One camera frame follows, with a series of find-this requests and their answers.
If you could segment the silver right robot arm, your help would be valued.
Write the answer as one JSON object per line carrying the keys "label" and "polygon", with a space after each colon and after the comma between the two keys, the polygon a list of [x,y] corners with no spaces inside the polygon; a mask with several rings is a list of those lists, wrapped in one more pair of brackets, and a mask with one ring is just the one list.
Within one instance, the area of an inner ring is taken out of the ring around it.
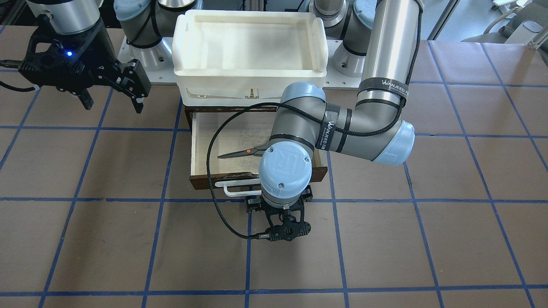
{"label": "silver right robot arm", "polygon": [[144,107],[151,83],[137,59],[122,63],[115,55],[93,0],[28,0],[39,22],[18,71],[37,86],[54,86],[76,96],[85,109],[94,101],[92,86],[109,86]]}

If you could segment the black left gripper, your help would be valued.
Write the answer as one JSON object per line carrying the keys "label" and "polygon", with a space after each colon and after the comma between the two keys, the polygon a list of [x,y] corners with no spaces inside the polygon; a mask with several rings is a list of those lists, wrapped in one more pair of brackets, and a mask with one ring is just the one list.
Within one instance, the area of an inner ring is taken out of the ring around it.
{"label": "black left gripper", "polygon": [[245,197],[247,212],[265,212],[270,226],[265,232],[254,234],[252,238],[292,241],[296,237],[309,234],[311,226],[304,220],[304,203],[312,200],[313,192],[310,188],[304,189],[296,202],[287,209],[274,208],[260,195],[248,195]]}

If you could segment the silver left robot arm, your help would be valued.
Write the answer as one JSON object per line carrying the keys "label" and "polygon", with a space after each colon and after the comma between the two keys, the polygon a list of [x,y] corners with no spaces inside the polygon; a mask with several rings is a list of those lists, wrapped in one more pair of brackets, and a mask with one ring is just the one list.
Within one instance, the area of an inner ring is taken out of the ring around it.
{"label": "silver left robot arm", "polygon": [[414,144],[414,127],[400,119],[420,45],[422,0],[378,0],[354,109],[329,103],[307,82],[290,84],[277,107],[259,164],[262,193],[246,199],[269,227],[252,239],[293,240],[307,235],[304,202],[315,149],[400,165]]}

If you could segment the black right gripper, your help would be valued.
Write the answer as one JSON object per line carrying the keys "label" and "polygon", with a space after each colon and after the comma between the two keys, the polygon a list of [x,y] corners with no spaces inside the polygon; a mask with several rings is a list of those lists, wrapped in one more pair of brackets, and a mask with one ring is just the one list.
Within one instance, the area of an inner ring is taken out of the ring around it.
{"label": "black right gripper", "polygon": [[110,86],[141,114],[152,86],[139,60],[118,61],[102,20],[76,34],[58,34],[48,19],[39,20],[19,71],[35,85],[76,95],[86,110],[94,105],[88,88]]}

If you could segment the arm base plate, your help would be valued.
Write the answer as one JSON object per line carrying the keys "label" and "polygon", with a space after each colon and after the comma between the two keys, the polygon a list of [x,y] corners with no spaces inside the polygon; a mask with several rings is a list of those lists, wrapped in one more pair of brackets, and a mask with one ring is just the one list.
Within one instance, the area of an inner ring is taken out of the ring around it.
{"label": "arm base plate", "polygon": [[172,37],[165,37],[154,47],[139,49],[128,45],[126,37],[124,37],[118,53],[118,60],[121,62],[129,62],[132,59],[139,60],[152,84],[176,85],[172,41]]}
{"label": "arm base plate", "polygon": [[327,43],[329,55],[327,76],[323,88],[358,90],[362,81],[366,57],[348,52],[341,40],[327,40]]}

